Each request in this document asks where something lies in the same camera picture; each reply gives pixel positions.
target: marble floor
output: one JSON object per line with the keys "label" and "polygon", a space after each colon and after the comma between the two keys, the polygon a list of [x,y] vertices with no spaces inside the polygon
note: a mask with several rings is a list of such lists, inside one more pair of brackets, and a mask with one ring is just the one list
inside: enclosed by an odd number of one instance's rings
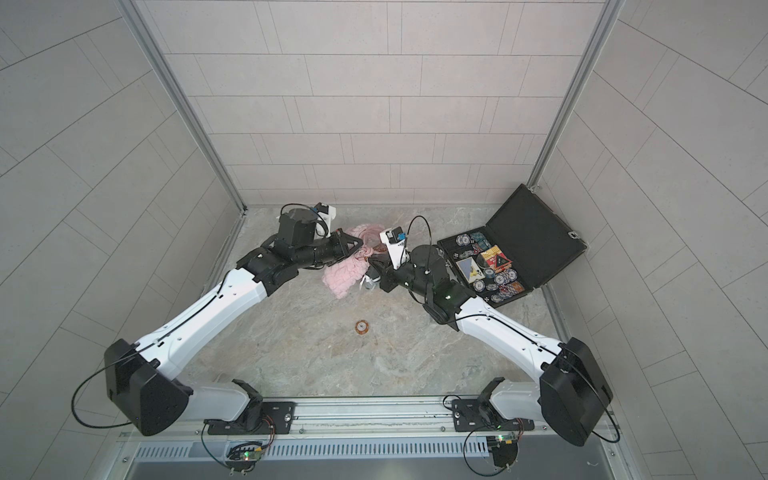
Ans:
{"label": "marble floor", "polygon": [[[408,227],[414,215],[430,222],[436,242],[484,224],[493,207],[340,207],[332,228],[361,223]],[[251,209],[227,269],[277,232],[276,208]],[[421,220],[412,245],[429,239]],[[440,326],[396,288],[359,290],[337,300],[323,272],[302,270],[272,296],[240,316],[187,365],[192,379],[242,379],[264,396],[397,396],[479,393],[494,377],[528,377],[483,342]],[[502,313],[557,337],[540,290],[502,306]],[[370,327],[358,335],[354,326]]]}

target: pink fabric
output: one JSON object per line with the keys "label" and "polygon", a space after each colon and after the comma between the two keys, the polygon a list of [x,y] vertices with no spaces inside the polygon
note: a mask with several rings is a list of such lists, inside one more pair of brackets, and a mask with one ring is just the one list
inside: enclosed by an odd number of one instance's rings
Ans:
{"label": "pink fabric", "polygon": [[331,289],[337,299],[344,298],[352,285],[357,283],[368,271],[368,257],[373,255],[374,248],[381,244],[379,233],[384,231],[383,225],[365,223],[347,230],[353,237],[362,239],[363,246],[350,258],[328,266],[323,274],[323,283]]}

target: ventilation grille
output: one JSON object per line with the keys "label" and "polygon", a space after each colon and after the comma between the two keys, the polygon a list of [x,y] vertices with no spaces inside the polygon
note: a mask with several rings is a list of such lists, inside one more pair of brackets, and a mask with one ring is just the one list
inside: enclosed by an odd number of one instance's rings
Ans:
{"label": "ventilation grille", "polygon": [[[385,439],[284,439],[276,440],[262,460],[309,460],[323,458],[451,458],[462,456],[464,435]],[[206,440],[211,452],[223,453],[244,440]],[[467,457],[488,457],[484,436],[467,441]],[[200,442],[142,442],[135,462],[213,461]]]}

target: poker chip case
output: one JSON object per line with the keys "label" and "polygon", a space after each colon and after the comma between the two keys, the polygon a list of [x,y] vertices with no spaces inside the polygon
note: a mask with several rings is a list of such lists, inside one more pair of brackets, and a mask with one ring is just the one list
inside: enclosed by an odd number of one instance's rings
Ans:
{"label": "poker chip case", "polygon": [[[480,238],[481,241],[473,238],[467,245],[466,237],[472,238],[474,233],[475,238]],[[478,281],[484,282],[486,286],[496,283],[494,278],[486,276],[483,280],[473,280],[472,283],[467,281],[458,262],[467,258],[476,259],[481,256],[482,251],[487,250],[478,251],[482,238],[477,233],[481,233],[491,247],[498,246],[502,252],[502,261],[511,261],[511,268],[517,273],[516,281],[521,285],[515,290],[522,288],[522,291],[501,298],[498,289],[484,288],[478,291],[479,286],[475,285]],[[528,295],[560,273],[587,249],[586,243],[523,184],[493,214],[486,225],[438,240],[437,244],[445,252],[445,258],[458,281],[482,296],[491,306],[504,305]],[[481,271],[488,269],[488,266],[481,264],[479,267]],[[515,290],[508,289],[508,294]]]}

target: black mounting plate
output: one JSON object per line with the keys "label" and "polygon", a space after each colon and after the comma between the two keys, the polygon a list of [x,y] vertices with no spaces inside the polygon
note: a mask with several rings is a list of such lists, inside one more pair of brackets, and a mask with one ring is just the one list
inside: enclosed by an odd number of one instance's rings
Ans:
{"label": "black mounting plate", "polygon": [[[269,415],[275,424],[275,434],[285,435],[290,432],[290,426],[293,423],[293,410],[296,409],[295,402],[264,402],[261,407],[263,415]],[[286,422],[286,415],[290,415],[290,420]],[[224,420],[209,420],[208,435],[269,435],[270,429],[266,422],[261,422],[256,430],[244,432],[238,429],[232,422]]]}
{"label": "black mounting plate", "polygon": [[[451,410],[453,411],[453,428],[457,432],[471,432],[477,429],[478,432],[496,432],[497,429],[493,429],[485,426],[480,411],[478,409],[478,401],[475,399],[454,399],[451,401]],[[522,419],[523,429],[525,431],[533,430],[533,420]],[[520,422],[517,419],[512,419],[502,428],[502,431],[516,432],[520,429]]]}

